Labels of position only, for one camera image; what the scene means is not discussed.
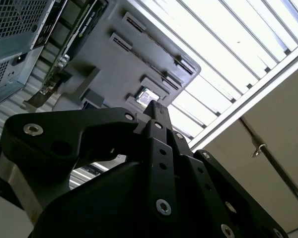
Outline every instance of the wall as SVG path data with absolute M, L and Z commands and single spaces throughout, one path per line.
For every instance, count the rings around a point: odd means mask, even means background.
M 298 71 L 255 105 L 245 118 L 298 184 Z M 287 231 L 298 228 L 298 202 L 267 159 L 254 151 L 240 122 L 205 147 Z
M 0 238 L 26 238 L 32 230 L 25 212 L 0 197 Z

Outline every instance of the black metal bracket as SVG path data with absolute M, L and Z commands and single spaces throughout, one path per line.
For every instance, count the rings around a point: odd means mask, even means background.
M 32 238 L 287 237 L 211 154 L 191 152 L 166 107 L 152 101 L 145 114 L 109 108 L 6 121 L 0 195 L 27 212 Z M 69 191 L 72 169 L 117 154 L 126 162 Z

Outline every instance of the screw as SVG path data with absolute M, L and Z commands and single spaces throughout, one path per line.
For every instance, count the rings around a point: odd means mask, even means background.
M 225 202 L 225 206 L 233 213 L 237 213 L 237 211 L 235 210 L 235 208 L 229 203 L 229 202 Z
M 125 117 L 128 119 L 128 120 L 133 120 L 134 117 L 128 113 L 125 114 Z
M 202 155 L 203 155 L 204 158 L 206 158 L 206 159 L 209 159 L 209 158 L 210 158 L 210 156 L 209 156 L 207 153 L 205 153 L 205 152 L 203 152 Z
M 221 230 L 222 230 L 224 236 L 226 236 L 226 238 L 234 238 L 235 237 L 232 229 L 228 225 L 222 224 Z
M 183 135 L 181 135 L 179 132 L 176 132 L 175 135 L 180 139 L 183 140 Z
M 276 228 L 273 229 L 274 232 L 276 233 L 276 235 L 279 237 L 279 238 L 284 238 L 283 235 L 280 233 L 279 230 L 277 230 Z
M 158 127 L 159 129 L 162 129 L 162 125 L 160 125 L 159 123 L 155 122 L 154 125 L 155 125 L 156 127 Z
M 43 128 L 37 124 L 30 123 L 23 127 L 23 131 L 25 134 L 37 136 L 43 133 Z
M 163 199 L 158 199 L 155 203 L 155 206 L 159 213 L 161 213 L 164 216 L 170 216 L 171 215 L 171 207 L 169 203 Z

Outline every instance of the computer tower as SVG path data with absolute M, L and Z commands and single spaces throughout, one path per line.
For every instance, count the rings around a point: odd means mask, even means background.
M 0 0 L 0 102 L 25 85 L 54 28 L 49 13 L 57 17 L 63 2 Z

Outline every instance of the metal rail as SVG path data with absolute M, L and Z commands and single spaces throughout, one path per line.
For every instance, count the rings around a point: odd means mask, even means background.
M 290 191 L 293 193 L 293 195 L 298 200 L 298 186 L 297 184 L 292 180 L 292 178 L 287 174 L 285 169 L 281 166 L 281 164 L 278 163 L 274 155 L 270 152 L 267 145 L 265 144 L 264 140 L 255 132 L 255 130 L 250 126 L 250 124 L 245 120 L 245 118 L 241 117 L 240 122 L 244 126 L 244 128 L 249 133 L 250 137 L 252 138 L 253 145 L 256 147 L 256 150 L 252 157 L 256 157 L 261 152 L 266 156 L 269 163 L 274 167 L 276 172 L 279 174 L 279 176 L 282 178 L 282 180 L 285 182 L 285 184 L 288 186 Z

